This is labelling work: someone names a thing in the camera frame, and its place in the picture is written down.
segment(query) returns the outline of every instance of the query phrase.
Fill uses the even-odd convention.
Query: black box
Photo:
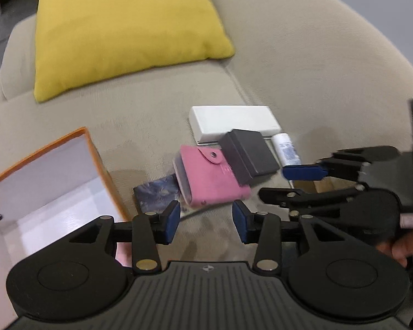
[[[240,185],[265,181],[280,168],[258,131],[232,129],[219,145]]]

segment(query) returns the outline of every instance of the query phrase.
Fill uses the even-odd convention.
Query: open storage box
[[[17,318],[6,292],[12,266],[102,215],[130,218],[86,128],[0,175],[0,329]]]

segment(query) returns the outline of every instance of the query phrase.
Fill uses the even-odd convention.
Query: sofa armrest
[[[0,69],[7,100],[34,89],[36,15],[16,24],[9,36]]]
[[[236,47],[226,68],[269,105],[304,162],[372,145],[411,148],[413,67],[339,0],[212,0]]]

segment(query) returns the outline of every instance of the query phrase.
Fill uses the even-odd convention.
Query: pink wallet
[[[250,197],[240,186],[220,149],[182,145],[173,161],[179,188],[190,207],[204,207]]]

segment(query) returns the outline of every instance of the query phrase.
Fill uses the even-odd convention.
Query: white box
[[[0,215],[0,329],[17,318],[6,292],[12,266],[99,216],[129,219],[86,128],[0,175]]]
[[[260,131],[265,138],[281,132],[271,109],[260,105],[194,106],[188,119],[198,145],[217,142],[232,129]]]

